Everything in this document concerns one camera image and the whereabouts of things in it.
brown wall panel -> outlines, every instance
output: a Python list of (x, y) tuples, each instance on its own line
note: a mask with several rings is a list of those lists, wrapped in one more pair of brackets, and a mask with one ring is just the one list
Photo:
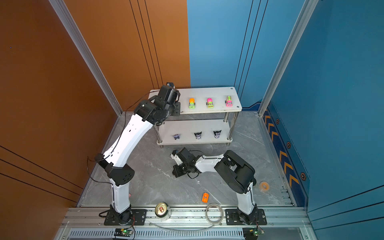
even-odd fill
[(0, 25), (0, 145), (52, 173), (4, 148), (0, 159), (61, 187), (4, 161), (0, 173), (72, 200), (0, 175), (0, 230), (4, 239), (25, 239), (14, 235), (21, 226), (28, 239), (52, 239), (116, 114), (49, 1), (0, 1)]
[(190, 87), (186, 0), (65, 4), (123, 109), (167, 81)]

black line on wall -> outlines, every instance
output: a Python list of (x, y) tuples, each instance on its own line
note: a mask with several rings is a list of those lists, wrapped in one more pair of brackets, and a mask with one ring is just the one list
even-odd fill
[(149, 19), (149, 13), (148, 13), (148, 8), (147, 8), (147, 2), (146, 2), (146, 0), (144, 0), (144, 3), (145, 3), (145, 8), (146, 8), (146, 10), (147, 10), (148, 22), (149, 22), (149, 28), (151, 29), (152, 40), (153, 40), (153, 46), (155, 47), (155, 54), (156, 54), (156, 59), (157, 59), (157, 65), (159, 66), (160, 79), (161, 79), (161, 83), (164, 85), (163, 77), (161, 76), (161, 69), (160, 69), (160, 64), (159, 64), (159, 58), (158, 58), (158, 56), (157, 56), (156, 44), (155, 44), (155, 39), (153, 38), (153, 32), (152, 32), (152, 27), (151, 27), (151, 21), (150, 21), (150, 19)]
[(267, 2), (266, 2), (266, 4), (265, 4), (265, 9), (264, 9), (264, 13), (263, 13), (262, 22), (260, 23), (259, 32), (257, 33), (257, 37), (256, 37), (255, 46), (253, 47), (253, 52), (252, 52), (252, 56), (251, 56), (251, 61), (249, 62), (249, 66), (248, 66), (247, 75), (245, 76), (245, 80), (244, 80), (244, 86), (243, 86), (243, 89), (242, 89), (242, 91), (241, 91), (240, 100), (241, 100), (241, 97), (243, 96), (243, 92), (244, 92), (244, 88), (245, 88), (245, 82), (247, 81), (247, 77), (248, 77), (249, 68), (251, 67), (251, 63), (252, 63), (253, 54), (255, 53), (256, 43), (257, 43), (257, 40), (259, 39), (260, 29), (262, 28), (263, 19), (264, 19), (264, 15), (265, 15), (265, 10), (266, 10), (266, 7), (268, 6), (268, 1), (269, 1), (269, 0), (267, 0)]
[(335, 226), (330, 226), (330, 227), (318, 228), (318, 229), (314, 229), (314, 230), (316, 231), (316, 230), (321, 230), (321, 229), (326, 229), (326, 228), (331, 228), (331, 227), (345, 226), (345, 225), (359, 223), (359, 222), (368, 222), (368, 221), (382, 219), (382, 218), (384, 218), (384, 217), (376, 217), (376, 218), (371, 218), (371, 219), (367, 219), (367, 220), (361, 220), (361, 221), (357, 221), (357, 222), (350, 222), (350, 223), (345, 223), (345, 224), (340, 224), (340, 225), (335, 225)]
[(0, 145), (0, 147), (3, 148), (3, 149), (5, 149), (5, 150), (7, 150), (7, 151), (9, 151), (9, 152), (11, 152), (11, 153), (13, 153), (14, 155), (16, 155), (16, 156), (18, 156), (18, 157), (20, 157), (20, 158), (22, 158), (22, 159), (24, 159), (24, 160), (26, 160), (26, 161), (32, 163), (33, 165), (36, 165), (36, 166), (38, 166), (39, 168), (44, 169), (44, 170), (46, 170), (46, 171), (49, 172), (49, 173), (52, 173), (52, 174), (55, 175), (56, 177), (59, 177), (59, 178), (65, 180), (65, 181), (67, 181), (67, 182), (69, 182), (69, 183), (71, 183), (71, 184), (73, 184), (73, 185), (75, 185), (75, 186), (77, 186), (77, 187), (79, 187), (79, 188), (81, 188), (81, 189), (84, 189), (84, 188), (82, 188), (82, 187), (80, 187), (80, 186), (74, 184), (73, 182), (70, 182), (70, 181), (66, 180), (65, 178), (60, 177), (59, 175), (54, 174), (53, 172), (51, 172), (51, 171), (49, 171), (49, 170), (43, 168), (42, 166), (40, 166), (40, 165), (38, 165), (38, 164), (36, 164), (36, 163), (34, 163), (34, 162), (32, 162), (32, 161), (26, 159), (25, 157), (22, 157), (22, 156), (20, 156), (19, 154), (15, 153), (15, 152), (12, 152), (11, 150), (9, 150), (9, 149), (7, 149), (7, 148), (1, 146), (1, 145)]
[(243, 54), (243, 48), (244, 48), (244, 42), (245, 42), (245, 36), (247, 35), (248, 24), (249, 24), (249, 18), (251, 17), (251, 12), (252, 12), (252, 6), (253, 6), (253, 0), (252, 0), (252, 4), (251, 4), (251, 10), (249, 10), (249, 16), (248, 16), (247, 27), (245, 28), (245, 34), (244, 34), (244, 40), (243, 40), (243, 46), (241, 47), (240, 58), (239, 58), (239, 64), (237, 65), (237, 71), (236, 71), (235, 82), (234, 82), (234, 84), (233, 84), (233, 87), (236, 86), (236, 78), (237, 78), (237, 73), (239, 72), (240, 60), (241, 60), (241, 55)]
[(321, 209), (321, 208), (323, 208), (323, 207), (327, 207), (327, 206), (329, 206), (329, 205), (332, 205), (332, 204), (335, 204), (335, 203), (338, 203), (338, 202), (341, 202), (341, 201), (347, 200), (347, 199), (349, 199), (349, 198), (353, 198), (353, 197), (356, 197), (356, 196), (358, 196), (358, 195), (364, 194), (364, 193), (366, 193), (366, 192), (370, 192), (370, 191), (372, 191), (372, 190), (375, 190), (375, 189), (379, 189), (379, 188), (381, 188), (381, 187), (384, 187), (384, 185), (381, 185), (381, 186), (378, 186), (378, 187), (375, 187), (375, 188), (372, 188), (372, 189), (366, 190), (365, 192), (361, 192), (361, 193), (359, 193), (359, 194), (356, 194), (356, 195), (353, 195), (353, 196), (350, 196), (350, 197), (346, 197), (346, 198), (344, 198), (344, 199), (338, 200), (338, 201), (336, 201), (336, 202), (333, 202), (333, 203), (331, 203), (331, 204), (327, 204), (327, 205), (325, 205), (325, 206), (322, 206), (322, 207), (318, 207), (318, 208), (316, 208), (316, 209), (313, 209), (313, 210), (311, 210), (311, 211), (308, 211), (308, 212), (313, 212), (313, 211), (316, 211), (316, 210), (318, 210), (318, 209)]
[(250, 47), (250, 45), (251, 45), (251, 41), (252, 41), (252, 37), (253, 37), (253, 31), (255, 30), (255, 25), (256, 25), (257, 15), (259, 14), (259, 9), (260, 9), (260, 3), (261, 3), (261, 2), (262, 2), (262, 1), (260, 0), (260, 2), (259, 2), (259, 7), (257, 8), (257, 13), (256, 13), (256, 18), (255, 18), (255, 23), (253, 24), (253, 29), (252, 29), (251, 39), (249, 40), (248, 49), (247, 49), (247, 54), (245, 55), (245, 61), (244, 61), (243, 71), (241, 72), (241, 77), (240, 77), (240, 82), (239, 82), (239, 88), (238, 88), (238, 90), (237, 90), (237, 93), (239, 93), (239, 90), (240, 90), (241, 79), (243, 78), (243, 73), (244, 73), (245, 64), (247, 63), (247, 57), (248, 57), (249, 47)]
[(320, 219), (324, 219), (324, 218), (327, 218), (327, 217), (333, 217), (333, 216), (336, 216), (336, 215), (339, 215), (339, 214), (344, 214), (344, 213), (346, 213), (346, 212), (351, 212), (351, 211), (355, 211), (355, 210), (358, 210), (358, 209), (363, 209), (363, 208), (366, 208), (366, 207), (375, 206), (375, 205), (382, 204), (382, 203), (384, 203), (384, 201), (382, 201), (382, 202), (378, 202), (378, 203), (375, 203), (375, 204), (370, 204), (370, 205), (367, 205), (367, 206), (364, 206), (364, 207), (358, 207), (358, 208), (356, 208), (356, 209), (351, 209), (351, 210), (348, 210), (348, 211), (345, 211), (345, 212), (341, 212), (341, 213), (338, 213), (338, 214), (333, 214), (333, 215), (330, 215), (330, 216), (326, 216), (326, 217), (318, 218), (318, 219), (315, 219), (315, 220), (311, 220), (311, 222), (313, 222), (313, 221), (317, 221), (317, 220), (320, 220)]
[(158, 89), (160, 89), (159, 81), (157, 80), (157, 74), (156, 74), (156, 70), (155, 70), (155, 64), (153, 63), (153, 58), (152, 58), (151, 48), (149, 47), (149, 41), (148, 41), (148, 37), (147, 37), (147, 31), (145, 30), (145, 25), (144, 25), (143, 15), (141, 14), (141, 9), (140, 9), (139, 0), (137, 0), (137, 5), (139, 6), (139, 12), (140, 12), (140, 16), (141, 16), (141, 21), (142, 21), (142, 23), (143, 23), (143, 28), (144, 28), (145, 38), (147, 39), (148, 50), (149, 50), (149, 55), (151, 56), (151, 61), (152, 61), (152, 66), (153, 66), (153, 71), (155, 72), (155, 77), (156, 77), (157, 87), (158, 87)]
[(58, 184), (56, 184), (56, 183), (54, 183), (54, 182), (51, 182), (51, 181), (49, 181), (49, 180), (47, 180), (47, 179), (45, 179), (45, 178), (43, 178), (43, 177), (40, 177), (40, 176), (38, 176), (38, 175), (36, 175), (36, 174), (33, 174), (33, 173), (31, 173), (31, 172), (29, 172), (29, 171), (27, 171), (27, 170), (25, 170), (25, 169), (22, 169), (21, 167), (18, 167), (18, 166), (16, 166), (16, 165), (13, 165), (12, 163), (7, 162), (7, 161), (5, 161), (5, 160), (3, 160), (3, 159), (1, 159), (1, 158), (0, 158), (0, 161), (3, 161), (3, 162), (5, 162), (5, 163), (8, 163), (8, 164), (11, 165), (11, 166), (17, 167), (18, 169), (21, 169), (21, 170), (23, 170), (24, 172), (30, 173), (30, 174), (32, 174), (32, 175), (38, 177), (38, 178), (41, 178), (41, 179), (43, 179), (43, 180), (45, 180), (45, 181), (47, 181), (47, 182), (50, 182), (50, 183), (52, 183), (52, 184), (54, 184), (54, 185), (56, 185), (56, 186), (58, 186), (58, 187), (61, 187), (61, 188), (65, 189), (65, 190), (68, 190), (68, 191), (70, 191), (70, 192), (73, 192), (73, 191), (71, 191), (71, 190), (69, 190), (69, 189), (66, 189), (65, 187), (62, 187), (62, 186), (60, 186), (60, 185), (58, 185)]
[(66, 200), (69, 200), (69, 201), (72, 201), (72, 202), (74, 202), (74, 203), (77, 203), (77, 202), (76, 202), (76, 201), (74, 201), (74, 200), (71, 200), (71, 199), (68, 199), (68, 198), (66, 198), (66, 197), (60, 196), (60, 195), (58, 195), (58, 194), (56, 194), (56, 193), (53, 193), (53, 192), (47, 191), (47, 190), (45, 190), (45, 189), (42, 189), (42, 188), (36, 187), (36, 186), (34, 186), (34, 185), (32, 185), (32, 184), (29, 184), (29, 183), (23, 182), (23, 181), (21, 181), (21, 180), (18, 180), (18, 179), (16, 179), (16, 178), (10, 177), (10, 176), (8, 176), (8, 175), (5, 175), (5, 174), (3, 174), (3, 173), (0, 173), (0, 174), (1, 174), (1, 175), (3, 175), (3, 176), (9, 177), (9, 178), (11, 178), (11, 179), (13, 179), (13, 180), (16, 180), (16, 181), (19, 181), (19, 182), (25, 183), (26, 185), (29, 185), (29, 186), (35, 187), (35, 188), (37, 188), (37, 189), (43, 190), (43, 191), (45, 191), (45, 192), (49, 192), (49, 193), (51, 193), (51, 194), (53, 194), (53, 195), (56, 195), (56, 196), (58, 196), (58, 197), (61, 197), (61, 198), (64, 198), (64, 199), (66, 199)]
[(137, 26), (137, 22), (136, 22), (135, 13), (133, 12), (133, 7), (132, 7), (132, 3), (131, 3), (131, 0), (129, 0), (129, 4), (131, 5), (131, 9), (132, 9), (133, 18), (134, 18), (134, 20), (135, 20), (135, 23), (136, 23), (137, 33), (139, 34), (139, 38), (140, 38), (140, 42), (141, 42), (141, 47), (143, 48), (143, 53), (144, 53), (144, 57), (145, 57), (145, 62), (147, 63), (147, 67), (148, 67), (149, 76), (150, 76), (150, 78), (151, 78), (151, 82), (152, 82), (152, 87), (153, 87), (153, 89), (155, 89), (155, 85), (153, 84), (153, 80), (152, 80), (151, 71), (149, 70), (149, 66), (148, 66), (147, 56), (145, 55), (145, 51), (144, 51), (144, 47), (143, 47), (143, 42), (141, 41), (140, 32), (139, 32), (139, 27)]

